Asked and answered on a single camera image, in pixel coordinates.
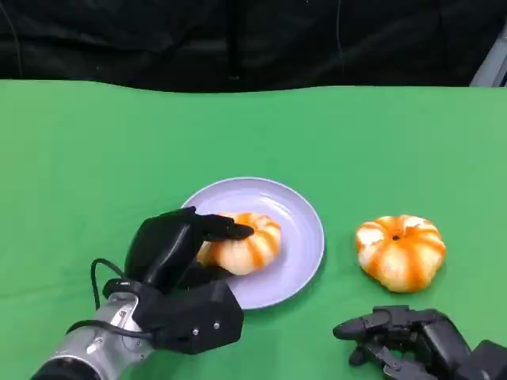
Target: toy pumpkin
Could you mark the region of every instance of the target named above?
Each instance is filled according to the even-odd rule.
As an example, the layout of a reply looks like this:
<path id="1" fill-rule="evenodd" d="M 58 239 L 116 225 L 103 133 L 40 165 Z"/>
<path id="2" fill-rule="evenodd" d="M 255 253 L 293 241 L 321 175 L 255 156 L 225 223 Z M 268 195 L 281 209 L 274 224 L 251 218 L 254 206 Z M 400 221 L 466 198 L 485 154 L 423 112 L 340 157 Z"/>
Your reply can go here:
<path id="1" fill-rule="evenodd" d="M 269 265 L 280 251 L 280 226 L 267 215 L 253 212 L 221 213 L 255 231 L 247 239 L 205 242 L 197 254 L 204 265 L 215 265 L 233 275 L 243 276 Z"/>
<path id="2" fill-rule="evenodd" d="M 425 289 L 444 262 L 438 229 L 417 216 L 384 216 L 356 232 L 359 265 L 394 292 Z"/>

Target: green tablecloth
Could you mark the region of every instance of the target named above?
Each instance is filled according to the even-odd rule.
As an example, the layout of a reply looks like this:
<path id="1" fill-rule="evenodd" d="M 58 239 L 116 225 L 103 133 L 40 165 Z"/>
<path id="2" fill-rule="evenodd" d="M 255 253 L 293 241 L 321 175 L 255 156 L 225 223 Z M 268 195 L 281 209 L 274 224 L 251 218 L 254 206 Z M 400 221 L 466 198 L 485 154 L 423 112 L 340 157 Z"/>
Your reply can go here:
<path id="1" fill-rule="evenodd" d="M 507 92 L 321 88 L 185 95 L 86 82 L 0 82 L 2 377 L 26 379 L 93 315 L 89 264 L 123 264 L 146 218 L 226 177 L 268 177 L 313 203 L 321 270 L 296 297 L 248 313 L 242 339 L 153 355 L 127 379 L 380 379 L 331 334 L 374 305 L 450 314 L 472 346 L 507 344 Z M 356 264 L 380 215 L 431 219 L 448 246 L 431 288 L 396 295 Z M 100 270 L 102 280 L 110 273 Z"/>

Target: pumpkin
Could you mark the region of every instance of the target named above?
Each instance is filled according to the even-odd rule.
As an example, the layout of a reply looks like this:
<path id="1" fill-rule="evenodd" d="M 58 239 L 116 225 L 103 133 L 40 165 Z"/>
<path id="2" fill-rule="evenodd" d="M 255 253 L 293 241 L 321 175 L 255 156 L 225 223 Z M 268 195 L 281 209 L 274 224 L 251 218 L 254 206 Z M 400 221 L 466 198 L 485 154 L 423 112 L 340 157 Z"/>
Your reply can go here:
<path id="1" fill-rule="evenodd" d="M 359 265 L 394 292 L 425 289 L 444 262 L 446 247 L 438 229 L 417 216 L 384 216 L 356 232 Z"/>
<path id="2" fill-rule="evenodd" d="M 269 265 L 280 251 L 280 226 L 267 215 L 253 212 L 221 213 L 237 224 L 253 228 L 253 235 L 244 240 L 205 242 L 197 254 L 203 265 L 215 265 L 233 275 L 243 276 Z"/>

